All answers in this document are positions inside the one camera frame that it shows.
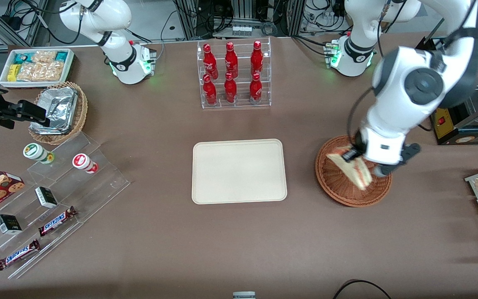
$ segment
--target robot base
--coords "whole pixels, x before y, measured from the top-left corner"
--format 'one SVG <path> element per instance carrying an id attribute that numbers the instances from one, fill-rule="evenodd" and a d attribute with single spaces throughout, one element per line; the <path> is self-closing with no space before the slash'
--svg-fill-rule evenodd
<path id="1" fill-rule="evenodd" d="M 151 52 L 148 48 L 141 45 L 132 45 L 136 50 L 136 59 L 125 71 L 116 70 L 110 63 L 114 75 L 119 81 L 125 84 L 136 84 L 148 76 L 154 75 L 156 67 L 156 52 Z"/>
<path id="2" fill-rule="evenodd" d="M 344 76 L 359 76 L 372 63 L 373 53 L 370 54 L 368 61 L 355 62 L 353 58 L 346 53 L 344 42 L 347 36 L 332 40 L 332 43 L 324 46 L 324 53 L 332 57 L 326 57 L 326 66 L 338 70 Z"/>

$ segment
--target aluminum foil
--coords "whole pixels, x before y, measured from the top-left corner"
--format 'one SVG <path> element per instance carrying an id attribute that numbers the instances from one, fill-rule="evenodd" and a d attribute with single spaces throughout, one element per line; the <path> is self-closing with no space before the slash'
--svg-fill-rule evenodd
<path id="1" fill-rule="evenodd" d="M 41 135 L 64 135 L 71 131 L 78 92 L 71 87 L 46 89 L 40 95 L 38 106 L 46 110 L 51 120 L 49 127 L 31 123 L 29 128 Z"/>

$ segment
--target red lid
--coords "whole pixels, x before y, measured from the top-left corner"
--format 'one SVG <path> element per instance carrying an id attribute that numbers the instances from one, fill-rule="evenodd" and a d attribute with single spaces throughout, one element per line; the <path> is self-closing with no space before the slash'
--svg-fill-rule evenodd
<path id="1" fill-rule="evenodd" d="M 78 154 L 73 158 L 73 166 L 80 167 L 88 161 L 88 156 L 86 154 Z"/>

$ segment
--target snickers bar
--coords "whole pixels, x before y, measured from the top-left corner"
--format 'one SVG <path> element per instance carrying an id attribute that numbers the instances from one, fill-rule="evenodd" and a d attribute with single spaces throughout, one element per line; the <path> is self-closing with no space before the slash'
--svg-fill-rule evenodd
<path id="1" fill-rule="evenodd" d="M 31 244 L 21 248 L 20 250 L 16 251 L 12 255 L 8 256 L 6 259 L 0 260 L 0 271 L 5 269 L 6 267 L 10 266 L 12 263 L 19 259 L 23 259 L 29 253 L 32 253 L 36 250 L 40 250 L 40 242 L 34 239 Z"/>
<path id="2" fill-rule="evenodd" d="M 58 215 L 55 219 L 49 221 L 46 225 L 40 227 L 38 231 L 40 231 L 40 237 L 47 235 L 50 231 L 57 228 L 59 225 L 64 223 L 66 220 L 70 219 L 72 216 L 76 214 L 76 211 L 73 206 L 68 208 L 64 211 L 64 213 Z"/>

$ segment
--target white tray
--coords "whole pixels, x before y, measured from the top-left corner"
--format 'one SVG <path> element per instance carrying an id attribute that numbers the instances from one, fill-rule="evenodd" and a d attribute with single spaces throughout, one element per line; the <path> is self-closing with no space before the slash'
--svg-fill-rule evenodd
<path id="1" fill-rule="evenodd" d="M 277 139 L 200 142 L 193 147 L 196 204 L 282 201 L 283 146 Z"/>
<path id="2" fill-rule="evenodd" d="M 16 81 L 11 82 L 7 81 L 8 70 L 10 66 L 14 62 L 16 54 L 23 54 L 23 53 L 32 53 L 35 51 L 60 51 L 60 52 L 67 52 L 68 56 L 64 61 L 64 68 L 62 69 L 62 74 L 60 75 L 60 79 L 58 81 L 40 81 L 40 82 L 27 82 L 27 81 Z M 68 48 L 38 48 L 38 49 L 19 49 L 19 50 L 12 50 L 8 53 L 7 61 L 5 62 L 5 67 L 3 68 L 0 76 L 0 84 L 1 86 L 7 88 L 40 88 L 40 87 L 48 87 L 51 85 L 55 85 L 58 83 L 64 83 L 68 78 L 70 73 L 71 63 L 73 62 L 74 53 L 72 50 Z"/>

